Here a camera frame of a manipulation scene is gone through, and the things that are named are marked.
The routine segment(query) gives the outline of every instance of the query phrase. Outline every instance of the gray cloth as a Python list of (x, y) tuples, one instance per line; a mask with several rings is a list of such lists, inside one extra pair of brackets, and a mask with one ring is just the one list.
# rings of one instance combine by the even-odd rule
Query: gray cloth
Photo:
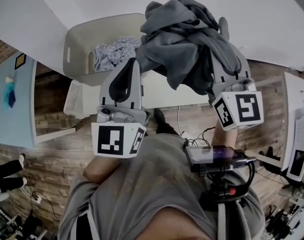
[[(210, 51), (227, 74), (233, 76), (240, 71), (239, 59), (218, 33), (219, 25), (204, 5), (194, 0), (170, 0), (164, 5), (153, 1), (145, 17), (141, 32), (146, 35), (136, 51), (142, 72), (154, 70), (166, 76), (174, 90), (185, 84), (197, 94), (206, 95), (214, 81)], [(229, 38), (227, 24), (223, 35)]]
[(136, 57), (141, 41), (135, 37), (118, 37), (112, 45), (99, 43), (92, 51), (95, 72), (113, 70), (119, 63)]
[[(192, 174), (183, 152), (184, 139), (171, 134), (157, 134), (143, 139), (139, 154), (124, 160), (100, 186), (78, 175), (72, 183), (58, 239), (70, 239), (72, 225), (87, 208), (91, 210), (101, 240), (133, 240), (148, 225), (153, 215), (164, 207), (173, 207), (191, 217), (211, 238), (217, 238), (218, 213), (203, 211), (199, 197), (205, 182)], [(236, 185), (245, 181), (237, 173), (227, 175)], [(245, 206), (226, 206), (227, 239), (244, 239), (249, 232), (258, 239), (265, 218), (260, 201), (252, 189)], [(229, 230), (233, 226), (238, 232)]]

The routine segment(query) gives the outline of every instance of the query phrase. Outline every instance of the desk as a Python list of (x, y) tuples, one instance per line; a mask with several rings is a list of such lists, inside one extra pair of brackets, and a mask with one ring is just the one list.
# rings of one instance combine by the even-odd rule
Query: desk
[[(34, 117), (34, 84), (37, 61), (26, 56), (25, 63), (15, 70), (16, 58), (22, 53), (9, 57), (0, 64), (0, 143), (34, 148), (37, 143), (75, 133), (71, 128), (44, 135), (36, 135)], [(3, 92), (6, 77), (14, 79), (15, 103), (13, 108), (4, 108)]]
[(277, 82), (282, 83), (284, 91), (284, 153), (282, 154), (280, 161), (260, 154), (256, 155), (256, 158), (268, 164), (279, 167), (281, 171), (284, 171), (289, 167), (290, 163), (292, 147), (294, 144), (296, 119), (299, 119), (304, 115), (304, 92), (301, 92), (304, 91), (304, 80), (295, 75), (284, 72), (284, 74), (281, 76), (271, 77), (269, 79), (256, 82), (255, 85), (256, 87), (262, 87)]

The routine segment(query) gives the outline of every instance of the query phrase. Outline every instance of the black pants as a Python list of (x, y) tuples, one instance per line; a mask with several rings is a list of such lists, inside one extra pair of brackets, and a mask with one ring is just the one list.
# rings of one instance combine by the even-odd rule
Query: black pants
[(21, 170), (22, 166), (19, 160), (14, 160), (0, 165), (0, 189), (2, 193), (6, 192), (7, 190), (21, 188), (23, 186), (23, 179), (21, 177), (5, 178), (12, 174), (16, 174)]
[(180, 136), (174, 128), (166, 122), (158, 123), (156, 134), (173, 134)]

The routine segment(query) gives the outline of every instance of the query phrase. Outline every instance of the shoe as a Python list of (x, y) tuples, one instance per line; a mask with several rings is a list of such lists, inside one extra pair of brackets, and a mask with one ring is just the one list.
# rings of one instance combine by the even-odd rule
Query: shoe
[(25, 154), (20, 154), (18, 156), (18, 161), (20, 162), (22, 169), (24, 167), (24, 161), (25, 161), (25, 159), (26, 159), (26, 155)]
[(163, 112), (161, 111), (161, 109), (159, 109), (159, 108), (154, 109), (154, 118), (155, 118), (155, 121), (157, 123), (165, 123), (166, 122), (166, 118), (165, 118)]
[(23, 186), (25, 186), (28, 183), (28, 180), (26, 177), (23, 177), (22, 180), (23, 180)]

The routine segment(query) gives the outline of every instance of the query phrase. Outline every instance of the red button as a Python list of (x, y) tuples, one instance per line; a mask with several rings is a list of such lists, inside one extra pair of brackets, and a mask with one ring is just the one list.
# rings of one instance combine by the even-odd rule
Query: red button
[(237, 193), (237, 190), (235, 188), (230, 188), (230, 195), (234, 196)]

